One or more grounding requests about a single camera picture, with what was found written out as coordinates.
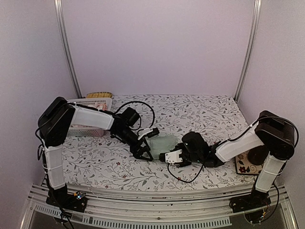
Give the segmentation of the green towel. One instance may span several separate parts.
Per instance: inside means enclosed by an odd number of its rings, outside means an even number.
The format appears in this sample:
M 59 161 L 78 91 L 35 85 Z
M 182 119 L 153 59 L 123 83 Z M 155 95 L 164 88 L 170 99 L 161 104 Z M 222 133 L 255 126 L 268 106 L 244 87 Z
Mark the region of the green towel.
M 153 159 L 158 160 L 159 154 L 170 152 L 178 144 L 174 135 L 154 136 L 147 140 Z

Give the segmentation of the orange patterned towel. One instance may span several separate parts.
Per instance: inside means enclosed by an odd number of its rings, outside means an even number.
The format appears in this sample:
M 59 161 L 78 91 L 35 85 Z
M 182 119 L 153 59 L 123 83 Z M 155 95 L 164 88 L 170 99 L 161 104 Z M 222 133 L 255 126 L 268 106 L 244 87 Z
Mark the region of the orange patterned towel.
M 108 110 L 108 106 L 106 103 L 95 103 L 95 108 L 98 110 L 103 110 L 103 111 Z

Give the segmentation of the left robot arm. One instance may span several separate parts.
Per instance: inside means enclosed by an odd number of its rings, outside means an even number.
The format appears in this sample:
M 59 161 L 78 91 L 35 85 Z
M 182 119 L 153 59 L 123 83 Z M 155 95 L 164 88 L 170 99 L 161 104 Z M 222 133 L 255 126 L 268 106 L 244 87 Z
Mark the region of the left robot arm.
M 57 97 L 38 119 L 36 136 L 41 141 L 44 170 L 47 174 L 49 190 L 54 191 L 52 199 L 60 207 L 67 207 L 71 197 L 64 190 L 62 151 L 68 131 L 72 125 L 96 127 L 110 132 L 112 138 L 130 147 L 136 159 L 152 161 L 153 157 L 147 138 L 158 135 L 159 129 L 150 127 L 135 133 L 131 128 L 140 115 L 131 107 L 122 113 L 104 111 L 82 104 L 71 103 L 63 97 Z

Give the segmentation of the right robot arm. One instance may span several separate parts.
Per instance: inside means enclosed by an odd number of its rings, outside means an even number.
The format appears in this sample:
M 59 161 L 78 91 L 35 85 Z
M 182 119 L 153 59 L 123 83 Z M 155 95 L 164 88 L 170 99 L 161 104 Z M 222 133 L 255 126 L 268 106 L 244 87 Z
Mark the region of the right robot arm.
M 294 155 L 299 141 L 299 131 L 294 123 L 267 110 L 239 136 L 208 145 L 198 132 L 189 132 L 182 142 L 167 153 L 160 153 L 159 160 L 180 167 L 193 162 L 202 167 L 219 167 L 246 151 L 262 149 L 265 153 L 263 169 L 258 175 L 254 192 L 246 198 L 250 208 L 258 207 L 265 199 L 274 180 L 286 162 Z

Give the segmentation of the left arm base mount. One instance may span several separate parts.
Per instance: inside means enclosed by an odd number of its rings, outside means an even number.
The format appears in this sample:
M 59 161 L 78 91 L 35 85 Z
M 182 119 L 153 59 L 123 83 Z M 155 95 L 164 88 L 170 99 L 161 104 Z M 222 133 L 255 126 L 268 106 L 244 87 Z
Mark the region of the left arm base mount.
M 77 191 L 69 194 L 66 187 L 49 190 L 46 203 L 62 209 L 84 213 L 87 206 L 85 192 Z

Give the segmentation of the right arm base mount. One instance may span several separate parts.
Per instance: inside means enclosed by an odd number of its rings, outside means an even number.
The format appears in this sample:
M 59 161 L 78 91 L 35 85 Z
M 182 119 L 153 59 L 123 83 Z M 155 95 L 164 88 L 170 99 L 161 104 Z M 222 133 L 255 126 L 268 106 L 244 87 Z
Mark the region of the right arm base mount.
M 230 199 L 229 207 L 233 213 L 248 211 L 255 208 L 267 207 L 271 204 L 268 192 L 253 190 L 250 194 Z

